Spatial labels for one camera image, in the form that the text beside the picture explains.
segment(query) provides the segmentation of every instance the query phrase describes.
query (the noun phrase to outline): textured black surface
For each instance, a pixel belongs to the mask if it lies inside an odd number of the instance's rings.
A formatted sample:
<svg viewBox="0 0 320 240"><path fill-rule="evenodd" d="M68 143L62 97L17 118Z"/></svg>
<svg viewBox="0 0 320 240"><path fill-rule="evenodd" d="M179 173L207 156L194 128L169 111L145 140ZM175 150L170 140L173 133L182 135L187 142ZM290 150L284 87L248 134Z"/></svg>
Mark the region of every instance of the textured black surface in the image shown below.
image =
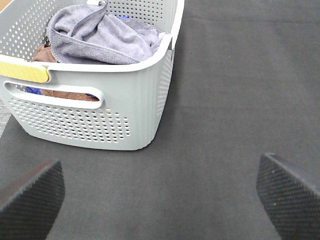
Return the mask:
<svg viewBox="0 0 320 240"><path fill-rule="evenodd" d="M320 239L319 184L277 155L262 156L256 189L283 240Z"/></svg>
<svg viewBox="0 0 320 240"><path fill-rule="evenodd" d="M276 152L320 173L319 15L319 0L186 0L150 146L65 146L11 118L1 184L63 159L67 193L48 240L279 240L257 160Z"/></svg>
<svg viewBox="0 0 320 240"><path fill-rule="evenodd" d="M0 239L45 240L65 197L61 163L54 162L0 190L1 196L8 194L0 205Z"/></svg>

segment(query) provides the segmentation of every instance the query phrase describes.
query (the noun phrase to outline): gray towel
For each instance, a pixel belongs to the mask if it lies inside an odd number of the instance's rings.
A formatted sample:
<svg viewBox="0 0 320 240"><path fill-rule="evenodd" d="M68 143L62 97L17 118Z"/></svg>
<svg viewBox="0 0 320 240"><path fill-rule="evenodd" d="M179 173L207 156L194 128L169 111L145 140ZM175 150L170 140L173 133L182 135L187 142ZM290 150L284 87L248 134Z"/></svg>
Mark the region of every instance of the gray towel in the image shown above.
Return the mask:
<svg viewBox="0 0 320 240"><path fill-rule="evenodd" d="M153 56L161 43L159 29L106 11L107 4L71 5L52 17L47 36L59 63L124 65Z"/></svg>

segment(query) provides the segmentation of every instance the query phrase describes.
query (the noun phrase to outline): brown towel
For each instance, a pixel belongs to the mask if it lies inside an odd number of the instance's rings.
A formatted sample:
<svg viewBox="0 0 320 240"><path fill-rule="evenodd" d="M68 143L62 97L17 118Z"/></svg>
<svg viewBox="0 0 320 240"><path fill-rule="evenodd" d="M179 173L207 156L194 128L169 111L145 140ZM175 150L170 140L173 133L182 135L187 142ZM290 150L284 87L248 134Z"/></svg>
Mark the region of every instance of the brown towel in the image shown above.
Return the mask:
<svg viewBox="0 0 320 240"><path fill-rule="evenodd" d="M52 55L51 47L41 45L37 48L35 55L32 59L32 62L48 62L48 63L56 63L56 59ZM53 90L46 90L40 89L42 95L61 98L61 99L72 99L72 100L82 100L82 101L91 101L97 102L99 99L94 96L88 96L85 93L77 93L77 92L65 92L65 91L53 91Z"/></svg>

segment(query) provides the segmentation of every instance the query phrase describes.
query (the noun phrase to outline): laundry basket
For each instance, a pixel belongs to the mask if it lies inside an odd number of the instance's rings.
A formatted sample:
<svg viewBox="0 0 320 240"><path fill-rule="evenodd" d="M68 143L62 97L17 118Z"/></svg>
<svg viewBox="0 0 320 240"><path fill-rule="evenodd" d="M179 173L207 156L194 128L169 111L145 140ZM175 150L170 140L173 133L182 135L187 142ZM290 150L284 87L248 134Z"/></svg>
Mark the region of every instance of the laundry basket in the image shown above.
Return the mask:
<svg viewBox="0 0 320 240"><path fill-rule="evenodd" d="M30 135L61 144L137 150L155 137L165 107L184 0L110 0L108 12L167 31L159 50L130 65L30 62L61 8L86 0L13 0L0 12L0 97ZM80 101L26 87L86 93Z"/></svg>

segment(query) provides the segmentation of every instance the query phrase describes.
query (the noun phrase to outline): dark gray mat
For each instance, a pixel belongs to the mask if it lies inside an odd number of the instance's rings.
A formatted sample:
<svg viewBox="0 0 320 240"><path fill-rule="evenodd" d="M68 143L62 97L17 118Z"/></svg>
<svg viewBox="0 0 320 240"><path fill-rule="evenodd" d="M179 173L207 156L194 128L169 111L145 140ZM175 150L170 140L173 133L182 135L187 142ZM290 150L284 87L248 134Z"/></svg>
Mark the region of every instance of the dark gray mat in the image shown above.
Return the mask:
<svg viewBox="0 0 320 240"><path fill-rule="evenodd" d="M319 16L317 0L187 0L150 146L65 146L11 118L1 185L62 160L66 198L49 240L280 239L255 181L263 152L320 173Z"/></svg>

